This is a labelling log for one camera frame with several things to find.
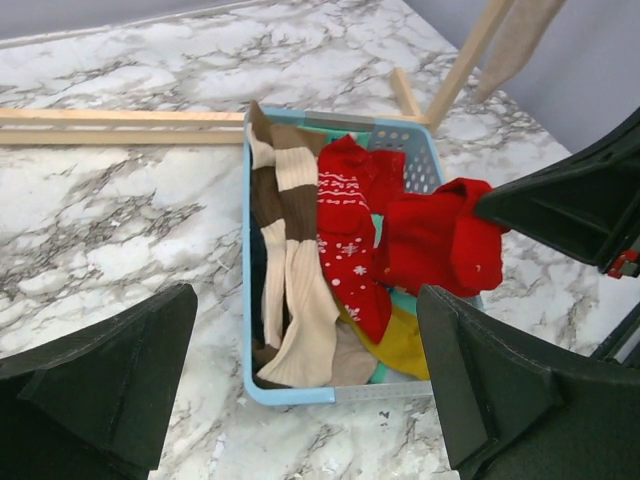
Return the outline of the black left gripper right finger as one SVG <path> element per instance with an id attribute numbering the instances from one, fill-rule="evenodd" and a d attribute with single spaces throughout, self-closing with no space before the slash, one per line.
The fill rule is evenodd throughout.
<path id="1" fill-rule="evenodd" d="M 450 467 L 463 479 L 635 479 L 639 313 L 583 356 L 439 287 L 417 314 Z"/>

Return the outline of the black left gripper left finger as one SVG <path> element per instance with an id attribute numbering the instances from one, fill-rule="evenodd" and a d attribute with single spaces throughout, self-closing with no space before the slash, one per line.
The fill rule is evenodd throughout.
<path id="1" fill-rule="evenodd" d="M 2 359 L 2 478 L 147 478 L 159 466 L 197 306 L 191 285 L 173 285 Z"/>

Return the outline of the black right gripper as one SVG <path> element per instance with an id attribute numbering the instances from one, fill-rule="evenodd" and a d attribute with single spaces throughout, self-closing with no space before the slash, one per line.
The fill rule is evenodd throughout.
<path id="1" fill-rule="evenodd" d="M 639 276 L 639 112 L 589 147 L 483 196 L 474 214 L 602 273 Z M 591 354 L 639 362 L 639 304 Z"/>

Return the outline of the red santa sock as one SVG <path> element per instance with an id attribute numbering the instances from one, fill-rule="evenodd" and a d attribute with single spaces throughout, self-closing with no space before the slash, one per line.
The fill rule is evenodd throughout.
<path id="1" fill-rule="evenodd" d="M 374 257 L 375 279 L 412 296 L 424 285 L 458 297 L 497 288 L 507 229 L 474 214 L 491 191 L 483 180 L 457 178 L 431 194 L 406 193 L 389 203 Z"/>

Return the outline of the red beige reindeer sock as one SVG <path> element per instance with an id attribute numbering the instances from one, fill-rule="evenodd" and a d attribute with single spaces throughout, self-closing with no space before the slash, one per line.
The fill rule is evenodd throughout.
<path id="1" fill-rule="evenodd" d="M 475 92 L 487 100 L 529 62 L 566 0 L 517 0 L 501 25 Z"/>

